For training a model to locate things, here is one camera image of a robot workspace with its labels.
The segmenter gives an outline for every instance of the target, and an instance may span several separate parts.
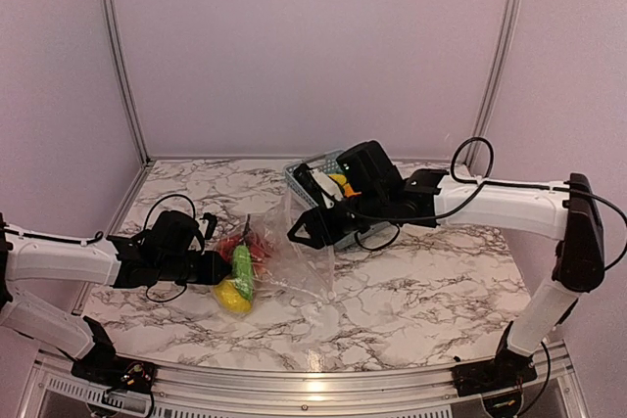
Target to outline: plastic bag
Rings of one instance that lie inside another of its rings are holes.
[[[333,293],[335,254],[332,247],[314,250],[290,242],[287,232],[305,210],[291,195],[261,214],[248,214],[214,250],[233,265],[233,273],[214,287],[228,311],[251,311],[255,294],[283,290],[313,302],[328,302]]]

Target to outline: green corn toy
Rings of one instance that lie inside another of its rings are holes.
[[[253,261],[248,247],[239,245],[233,251],[233,283],[235,289],[248,302],[253,301],[255,289],[255,275]]]

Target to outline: table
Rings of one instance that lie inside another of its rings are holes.
[[[216,214],[218,232],[227,232],[243,214],[280,201],[288,163],[158,161],[121,233],[140,230],[150,206],[174,192],[188,195],[200,212]],[[429,164],[400,163],[399,169],[407,176],[419,166]],[[167,208],[188,210],[179,199],[164,202]],[[367,242],[375,246],[391,234]],[[529,302],[494,228],[405,226],[385,251],[348,249],[336,257],[333,302],[263,295],[251,314],[237,317],[217,305],[208,287],[190,286],[166,304],[148,302],[145,289],[95,287],[83,313],[102,323],[120,354],[239,370],[335,372],[494,354],[505,326]]]

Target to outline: marble table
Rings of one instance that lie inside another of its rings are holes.
[[[121,233],[138,231],[149,207],[173,192],[215,213],[218,231],[228,231],[243,214],[279,202],[287,163],[156,162]],[[408,174],[426,164],[399,168]],[[188,210],[177,199],[163,208]],[[374,246],[390,235],[383,231],[367,242]],[[501,232],[477,226],[406,226],[385,251],[337,253],[332,302],[264,294],[252,313],[235,317],[208,287],[190,286],[166,304],[146,301],[144,291],[96,287],[85,306],[83,313],[104,325],[119,353],[264,371],[398,369],[488,356],[529,302]]]

